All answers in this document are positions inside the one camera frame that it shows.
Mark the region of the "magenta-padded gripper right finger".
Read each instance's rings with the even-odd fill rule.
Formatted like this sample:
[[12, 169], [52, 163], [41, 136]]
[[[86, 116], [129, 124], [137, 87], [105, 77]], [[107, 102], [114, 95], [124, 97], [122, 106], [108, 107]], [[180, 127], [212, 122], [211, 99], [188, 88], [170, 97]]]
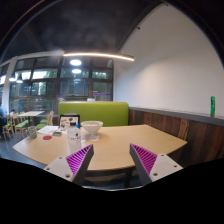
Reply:
[[130, 155], [143, 186], [182, 169], [168, 155], [155, 154], [135, 144], [130, 145]]

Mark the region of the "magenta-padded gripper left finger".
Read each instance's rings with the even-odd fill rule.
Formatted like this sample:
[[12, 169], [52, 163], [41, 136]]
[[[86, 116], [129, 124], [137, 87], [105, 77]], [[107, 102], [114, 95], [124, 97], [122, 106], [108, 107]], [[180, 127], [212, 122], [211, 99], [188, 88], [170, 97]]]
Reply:
[[90, 144], [67, 157], [57, 157], [44, 170], [81, 186], [93, 155], [94, 148]]

